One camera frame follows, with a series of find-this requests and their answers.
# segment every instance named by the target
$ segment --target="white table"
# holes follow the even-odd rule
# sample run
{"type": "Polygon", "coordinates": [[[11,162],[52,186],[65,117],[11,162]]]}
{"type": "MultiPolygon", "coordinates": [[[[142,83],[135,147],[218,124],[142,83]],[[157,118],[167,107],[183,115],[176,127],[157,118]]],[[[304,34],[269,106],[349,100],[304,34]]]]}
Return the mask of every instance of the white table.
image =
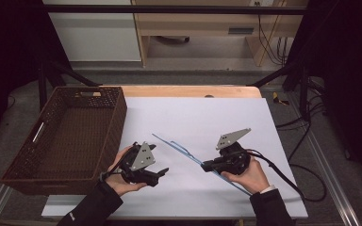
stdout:
{"type": "MultiPolygon", "coordinates": [[[[222,134],[251,128],[239,140],[244,148],[260,151],[294,181],[285,152],[262,98],[177,98],[126,97],[127,116],[121,149],[134,141],[156,144],[156,163],[147,168],[159,171],[169,167],[156,187],[122,196],[124,204],[109,218],[187,219],[251,218],[255,216],[249,197],[155,138],[183,145],[202,161],[218,157],[215,150],[222,134]]],[[[268,165],[263,170],[271,184],[280,189],[293,218],[307,218],[304,204],[268,165]]],[[[44,217],[61,218],[81,201],[82,196],[50,196],[44,217]]]]}

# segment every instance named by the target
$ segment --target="wall outlet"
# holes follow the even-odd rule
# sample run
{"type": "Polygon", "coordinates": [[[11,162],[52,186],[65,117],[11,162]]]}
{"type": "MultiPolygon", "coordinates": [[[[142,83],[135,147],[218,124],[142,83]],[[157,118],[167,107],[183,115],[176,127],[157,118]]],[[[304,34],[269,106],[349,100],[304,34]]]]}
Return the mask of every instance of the wall outlet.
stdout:
{"type": "Polygon", "coordinates": [[[251,0],[249,7],[272,7],[274,0],[251,0]]]}
{"type": "Polygon", "coordinates": [[[249,7],[260,7],[262,0],[251,0],[249,7]]]}
{"type": "Polygon", "coordinates": [[[262,7],[272,7],[274,0],[262,0],[261,5],[262,7]]]}

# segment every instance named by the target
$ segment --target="wicker basket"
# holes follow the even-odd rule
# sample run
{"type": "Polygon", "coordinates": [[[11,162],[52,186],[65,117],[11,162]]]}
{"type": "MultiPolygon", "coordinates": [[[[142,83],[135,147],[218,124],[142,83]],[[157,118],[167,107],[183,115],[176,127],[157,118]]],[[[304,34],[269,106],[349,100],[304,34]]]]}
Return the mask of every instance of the wicker basket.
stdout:
{"type": "Polygon", "coordinates": [[[127,106],[117,88],[55,88],[1,182],[26,195],[86,195],[113,163],[127,106]]]}

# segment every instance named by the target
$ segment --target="black sleeve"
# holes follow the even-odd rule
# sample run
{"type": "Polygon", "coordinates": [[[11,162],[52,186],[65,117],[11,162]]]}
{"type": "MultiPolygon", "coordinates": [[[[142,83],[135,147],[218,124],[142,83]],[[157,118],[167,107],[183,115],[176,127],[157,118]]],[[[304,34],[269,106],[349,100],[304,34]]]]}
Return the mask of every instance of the black sleeve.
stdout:
{"type": "Polygon", "coordinates": [[[257,226],[294,225],[278,189],[251,196],[251,204],[256,215],[257,226]]]}
{"type": "Polygon", "coordinates": [[[61,219],[58,226],[103,225],[107,217],[122,204],[120,196],[107,183],[100,183],[61,219]]]}

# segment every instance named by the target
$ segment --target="human hand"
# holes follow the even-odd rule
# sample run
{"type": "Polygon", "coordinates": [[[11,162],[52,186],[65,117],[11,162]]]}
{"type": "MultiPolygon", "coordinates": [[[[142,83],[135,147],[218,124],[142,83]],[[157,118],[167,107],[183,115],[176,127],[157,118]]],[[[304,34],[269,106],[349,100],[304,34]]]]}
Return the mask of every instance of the human hand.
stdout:
{"type": "MultiPolygon", "coordinates": [[[[111,171],[113,167],[122,159],[123,155],[125,155],[131,146],[128,146],[117,153],[116,159],[114,160],[113,164],[108,168],[107,171],[111,171]]],[[[116,191],[119,196],[130,192],[130,191],[138,191],[141,188],[147,186],[146,183],[136,183],[136,184],[129,184],[127,183],[121,174],[113,174],[106,178],[107,184],[116,191]]]]}
{"type": "Polygon", "coordinates": [[[270,186],[260,163],[255,160],[253,156],[251,156],[249,167],[241,175],[234,175],[230,172],[223,171],[222,176],[231,182],[242,185],[252,194],[260,192],[270,186]]]}

